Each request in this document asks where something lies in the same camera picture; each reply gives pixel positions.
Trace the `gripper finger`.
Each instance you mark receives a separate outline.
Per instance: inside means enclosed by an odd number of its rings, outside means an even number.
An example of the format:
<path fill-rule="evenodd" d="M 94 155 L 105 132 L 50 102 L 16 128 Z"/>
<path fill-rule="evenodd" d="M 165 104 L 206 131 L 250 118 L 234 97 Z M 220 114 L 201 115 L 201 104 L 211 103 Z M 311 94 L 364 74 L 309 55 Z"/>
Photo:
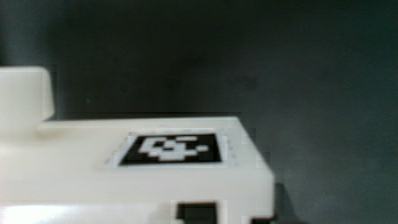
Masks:
<path fill-rule="evenodd" d="M 217 215 L 215 202 L 178 204 L 176 219 L 183 221 L 183 224 L 218 224 Z"/>

